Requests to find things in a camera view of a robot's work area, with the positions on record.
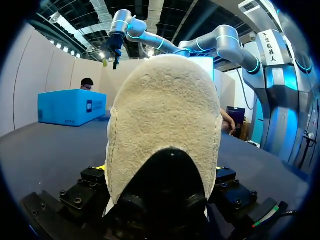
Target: man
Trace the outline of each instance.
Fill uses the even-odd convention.
[[[81,81],[80,89],[86,90],[86,91],[91,91],[93,85],[94,85],[94,81],[92,81],[91,78],[84,78]]]
[[[224,132],[227,132],[230,135],[232,135],[234,133],[234,131],[236,130],[235,121],[222,108],[220,109],[220,114],[221,114],[221,116],[223,118],[222,130]]]

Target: black table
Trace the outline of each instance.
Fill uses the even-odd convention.
[[[18,201],[31,192],[46,190],[58,198],[86,167],[104,165],[107,124],[98,120],[81,127],[34,123],[0,138],[2,172],[13,197]],[[218,166],[235,170],[244,186],[258,192],[259,203],[272,197],[297,209],[309,188],[307,176],[299,170],[228,135],[221,139]],[[227,237],[233,227],[212,208]]]

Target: yellow object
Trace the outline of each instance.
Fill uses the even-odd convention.
[[[103,67],[108,66],[108,61],[106,58],[102,59]]]
[[[105,170],[105,165],[103,165],[103,166],[98,166],[98,167],[95,167],[95,169],[103,169],[103,170]]]
[[[95,169],[103,169],[103,170],[105,170],[105,165],[95,167]]]

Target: hand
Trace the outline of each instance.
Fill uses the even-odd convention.
[[[236,123],[235,123],[235,121],[232,120],[232,122],[230,122],[230,125],[231,125],[230,135],[232,135],[236,131]]]

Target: label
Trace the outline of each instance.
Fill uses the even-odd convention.
[[[86,101],[86,112],[91,113],[92,112],[92,100]]]
[[[258,37],[262,45],[266,65],[272,66],[285,64],[275,33],[272,30],[267,30],[258,33]]]

